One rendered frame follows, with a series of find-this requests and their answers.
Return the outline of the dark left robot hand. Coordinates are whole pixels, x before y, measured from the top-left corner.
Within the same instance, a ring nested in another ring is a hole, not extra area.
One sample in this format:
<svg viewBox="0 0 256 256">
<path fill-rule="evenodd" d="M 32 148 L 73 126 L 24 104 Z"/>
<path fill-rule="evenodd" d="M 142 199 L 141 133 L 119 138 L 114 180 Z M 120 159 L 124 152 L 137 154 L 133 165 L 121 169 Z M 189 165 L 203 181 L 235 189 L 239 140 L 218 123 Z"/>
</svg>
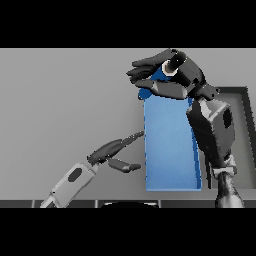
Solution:
<svg viewBox="0 0 256 256">
<path fill-rule="evenodd" d="M 144 132 L 140 131 L 124 139 L 116 139 L 108 142 L 91 153 L 87 157 L 87 160 L 92 167 L 107 162 L 111 168 L 123 173 L 138 170 L 141 168 L 140 164 L 126 163 L 119 159 L 114 159 L 114 156 L 117 155 L 122 149 L 133 143 L 136 139 L 143 136 Z"/>
</svg>

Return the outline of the dark right robot hand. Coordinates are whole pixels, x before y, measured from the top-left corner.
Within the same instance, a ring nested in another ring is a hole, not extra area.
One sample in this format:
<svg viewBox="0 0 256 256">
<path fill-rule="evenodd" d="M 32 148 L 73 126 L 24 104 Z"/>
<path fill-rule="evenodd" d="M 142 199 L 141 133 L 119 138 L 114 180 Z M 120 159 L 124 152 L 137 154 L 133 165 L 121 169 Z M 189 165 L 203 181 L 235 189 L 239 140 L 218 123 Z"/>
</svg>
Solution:
<svg viewBox="0 0 256 256">
<path fill-rule="evenodd" d="M 127 72 L 130 82 L 136 87 L 147 87 L 151 84 L 150 78 L 168 59 L 182 51 L 166 49 L 152 57 L 134 61 L 133 69 Z M 178 74 L 174 76 L 175 82 L 183 85 L 188 92 L 187 98 L 200 100 L 201 98 L 211 101 L 219 93 L 219 89 L 210 85 L 201 68 L 186 55 L 186 61 L 179 67 Z"/>
</svg>

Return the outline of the blue pipe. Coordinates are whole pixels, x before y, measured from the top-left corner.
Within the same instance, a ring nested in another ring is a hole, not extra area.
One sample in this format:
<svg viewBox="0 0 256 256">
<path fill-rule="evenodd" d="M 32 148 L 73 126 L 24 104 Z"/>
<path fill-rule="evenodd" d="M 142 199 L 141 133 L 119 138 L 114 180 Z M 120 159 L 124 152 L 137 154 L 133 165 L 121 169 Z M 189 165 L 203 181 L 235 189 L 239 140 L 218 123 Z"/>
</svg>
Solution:
<svg viewBox="0 0 256 256">
<path fill-rule="evenodd" d="M 176 53 L 171 59 L 165 60 L 156 72 L 151 76 L 151 84 L 147 87 L 141 87 L 138 92 L 138 98 L 145 100 L 151 95 L 184 100 L 187 98 L 187 89 L 173 80 L 178 74 L 179 67 L 186 61 L 186 54 Z"/>
</svg>

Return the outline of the blue bin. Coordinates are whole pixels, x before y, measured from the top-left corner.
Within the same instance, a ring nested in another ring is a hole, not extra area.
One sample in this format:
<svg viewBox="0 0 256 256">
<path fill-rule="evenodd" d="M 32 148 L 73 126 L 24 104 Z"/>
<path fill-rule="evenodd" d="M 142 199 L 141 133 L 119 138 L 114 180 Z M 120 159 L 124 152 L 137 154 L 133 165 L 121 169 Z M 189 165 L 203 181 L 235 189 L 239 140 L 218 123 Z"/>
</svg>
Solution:
<svg viewBox="0 0 256 256">
<path fill-rule="evenodd" d="M 198 145 L 186 111 L 192 99 L 150 96 L 144 100 L 147 191 L 200 191 Z"/>
</svg>

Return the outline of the dark grey bin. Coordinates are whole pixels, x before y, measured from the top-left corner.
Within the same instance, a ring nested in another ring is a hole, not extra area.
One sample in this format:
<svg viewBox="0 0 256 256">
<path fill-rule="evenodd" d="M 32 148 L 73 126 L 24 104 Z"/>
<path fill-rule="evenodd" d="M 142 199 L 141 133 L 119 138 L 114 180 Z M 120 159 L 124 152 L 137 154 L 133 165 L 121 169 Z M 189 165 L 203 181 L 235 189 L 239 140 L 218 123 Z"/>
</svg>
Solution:
<svg viewBox="0 0 256 256">
<path fill-rule="evenodd" d="M 247 87 L 220 87 L 217 99 L 231 105 L 235 128 L 232 154 L 238 189 L 256 189 L 256 129 Z"/>
</svg>

